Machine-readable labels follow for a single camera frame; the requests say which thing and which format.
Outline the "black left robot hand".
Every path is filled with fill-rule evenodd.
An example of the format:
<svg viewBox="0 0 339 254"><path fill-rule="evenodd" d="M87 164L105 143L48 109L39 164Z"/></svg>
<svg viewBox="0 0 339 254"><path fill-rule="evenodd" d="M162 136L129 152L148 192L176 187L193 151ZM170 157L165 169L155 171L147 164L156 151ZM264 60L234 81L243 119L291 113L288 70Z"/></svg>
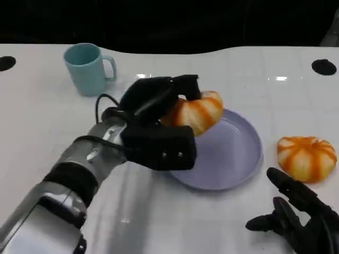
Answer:
<svg viewBox="0 0 339 254"><path fill-rule="evenodd" d="M123 95L119 109L129 113L132 121L150 125L174 109L182 95L192 101L201 98L199 76L153 77L135 81Z"/></svg>

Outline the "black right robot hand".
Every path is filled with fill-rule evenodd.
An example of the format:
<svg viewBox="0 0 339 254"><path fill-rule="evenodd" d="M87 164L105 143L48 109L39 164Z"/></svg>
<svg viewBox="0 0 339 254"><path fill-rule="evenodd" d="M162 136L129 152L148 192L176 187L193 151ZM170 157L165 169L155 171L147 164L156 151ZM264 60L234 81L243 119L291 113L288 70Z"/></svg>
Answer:
<svg viewBox="0 0 339 254"><path fill-rule="evenodd" d="M246 229L273 231L295 253L338 253L338 214L305 184L282 171L270 167L266 175L288 201L274 197L273 212L249 220Z"/></svg>

